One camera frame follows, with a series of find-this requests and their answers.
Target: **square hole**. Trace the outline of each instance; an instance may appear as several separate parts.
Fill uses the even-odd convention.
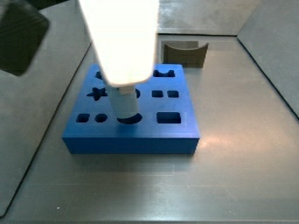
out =
[[[158,123],[182,123],[182,115],[179,112],[158,112]]]
[[[167,91],[167,94],[168,94],[170,98],[178,98],[179,97],[179,92],[176,90]]]
[[[90,120],[90,114],[79,114],[76,123],[86,123]]]
[[[162,90],[154,90],[152,91],[152,97],[164,97],[164,92]]]

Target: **stainless steel surface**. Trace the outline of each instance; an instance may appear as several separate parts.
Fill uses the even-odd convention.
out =
[[[299,117],[299,1],[266,0],[238,38]]]
[[[235,35],[262,0],[160,0],[159,33]]]
[[[15,77],[0,72],[0,216],[90,47],[74,1],[43,10],[42,14],[51,20],[51,28],[27,73]]]
[[[299,125],[267,78],[235,38],[162,40],[210,43],[204,68],[184,70],[202,133],[195,155],[70,154],[62,132],[91,51],[7,223],[299,221]]]

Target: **gray object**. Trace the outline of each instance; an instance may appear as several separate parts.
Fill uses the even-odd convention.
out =
[[[262,0],[160,0],[159,33],[238,36]]]
[[[203,68],[208,45],[199,46],[199,41],[164,41],[163,63]]]
[[[0,72],[0,216],[90,47],[75,1],[43,10],[42,14],[51,20],[51,29],[27,73],[16,77]]]
[[[210,42],[204,68],[184,69],[202,132],[194,156],[70,154],[62,133],[90,52],[3,221],[299,221],[294,114],[236,38],[160,37],[171,39]]]
[[[238,39],[299,117],[299,1],[266,0]]]
[[[23,0],[0,3],[0,69],[20,75],[28,69],[50,22]]]
[[[111,87],[106,84],[107,96],[116,117],[127,119],[138,114],[136,87]],[[127,88],[127,93],[122,93],[122,88]]]

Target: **metal table surface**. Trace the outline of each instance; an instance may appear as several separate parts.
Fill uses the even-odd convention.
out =
[[[223,37],[162,40],[210,42],[203,69],[184,70],[196,153],[70,154],[62,132],[95,61],[90,50],[4,223],[299,221],[298,120],[243,46]]]

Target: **white cylindrical object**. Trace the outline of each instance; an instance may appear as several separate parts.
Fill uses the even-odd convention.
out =
[[[116,118],[127,119],[138,114],[136,88],[130,94],[122,94],[118,87],[106,84],[107,96]]]

